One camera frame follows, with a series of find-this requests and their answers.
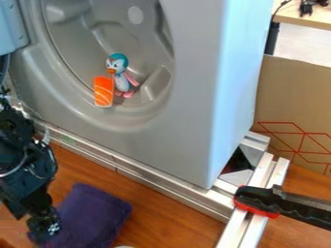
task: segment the gray plastic panel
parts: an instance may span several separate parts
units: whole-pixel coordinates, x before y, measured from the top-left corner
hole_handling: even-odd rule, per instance
[[[161,5],[152,0],[93,0],[89,7],[83,4],[73,12],[69,6],[76,1],[70,0],[61,14],[68,18],[49,16],[51,27],[45,23],[47,3],[52,1],[20,0],[31,46],[15,53],[11,73],[23,102],[46,122],[210,188],[253,123],[272,1],[252,8],[249,1],[230,0],[209,0],[203,6],[198,0],[165,0]],[[132,5],[140,6],[151,22],[146,26],[130,24],[129,18],[122,22]],[[205,17],[200,17],[202,8]],[[135,47],[113,24],[109,27],[118,39],[100,31],[103,26],[96,23],[113,23],[110,18],[121,19],[125,34],[148,40],[150,46]],[[162,35],[151,32],[158,19]],[[78,32],[95,27],[93,32]],[[60,28],[66,32],[55,35]],[[126,49],[132,57],[131,73],[141,72],[136,78],[148,79],[165,66],[170,82],[156,87],[160,91],[153,88],[158,96],[140,104],[133,98],[114,108],[93,105],[92,91],[83,82],[91,75],[88,71],[103,69],[105,56],[111,53],[103,47],[106,42],[98,42],[102,34],[109,45],[118,43]],[[61,45],[66,52],[59,52],[61,39],[68,41]]]
[[[28,43],[16,0],[0,1],[0,55],[11,53]]]

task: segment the metal frame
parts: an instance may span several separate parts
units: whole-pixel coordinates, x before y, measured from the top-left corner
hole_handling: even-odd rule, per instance
[[[223,175],[211,189],[203,189],[44,122],[37,121],[37,126],[41,132],[45,128],[49,130],[52,141],[63,148],[227,223],[216,247],[255,247],[258,244],[267,218],[236,209],[232,199],[237,185],[224,180]],[[274,162],[274,156],[266,152],[269,141],[268,137],[249,132],[239,145],[246,156],[251,156],[248,160],[256,163],[253,165],[256,169],[242,178],[249,181],[248,185],[271,187],[284,181],[289,161],[281,158]]]

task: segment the red line pattern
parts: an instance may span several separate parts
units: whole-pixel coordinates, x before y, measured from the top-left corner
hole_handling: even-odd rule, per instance
[[[292,154],[291,160],[293,161],[296,157],[301,158],[308,164],[319,164],[325,165],[324,174],[331,175],[331,147],[326,147],[325,144],[321,144],[316,140],[316,137],[322,137],[325,140],[328,140],[331,145],[331,136],[327,133],[314,133],[314,132],[306,132],[301,129],[297,124],[293,122],[267,122],[267,121],[259,121],[257,122],[259,128],[262,131],[254,131],[260,134],[268,135],[274,139],[276,139],[279,143],[283,145],[283,148],[276,147],[273,143],[270,144],[270,147],[277,152],[288,152],[289,155]],[[279,130],[284,130],[286,128],[290,128],[290,132],[282,132]],[[293,147],[290,143],[286,142],[283,138],[280,138],[277,135],[286,135],[290,137],[291,135],[301,135],[301,140],[298,147]],[[303,144],[305,141],[310,141],[311,144],[321,150],[313,151],[313,150],[304,150]],[[322,162],[315,161],[314,156],[311,155],[320,155],[318,158],[322,158]]]

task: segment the cable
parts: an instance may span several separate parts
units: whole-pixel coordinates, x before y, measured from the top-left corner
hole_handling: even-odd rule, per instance
[[[281,5],[277,8],[277,10],[274,12],[274,14],[272,14],[272,18],[271,18],[271,22],[274,21],[274,18],[278,12],[278,10],[280,10],[283,6],[285,6],[286,4],[288,4],[289,2],[291,2],[292,0],[285,0],[281,3]]]
[[[10,66],[10,62],[11,62],[11,55],[5,54],[0,56],[0,89],[3,92],[4,91],[4,83],[7,77],[7,72]]]

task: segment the washing machine drum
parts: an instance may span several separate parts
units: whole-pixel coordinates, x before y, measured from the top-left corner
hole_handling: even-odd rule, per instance
[[[13,56],[15,89],[44,121],[211,187],[252,125],[269,16],[224,18],[225,2],[202,15],[197,0],[20,0],[30,43]],[[93,77],[114,52],[141,86],[98,108]]]

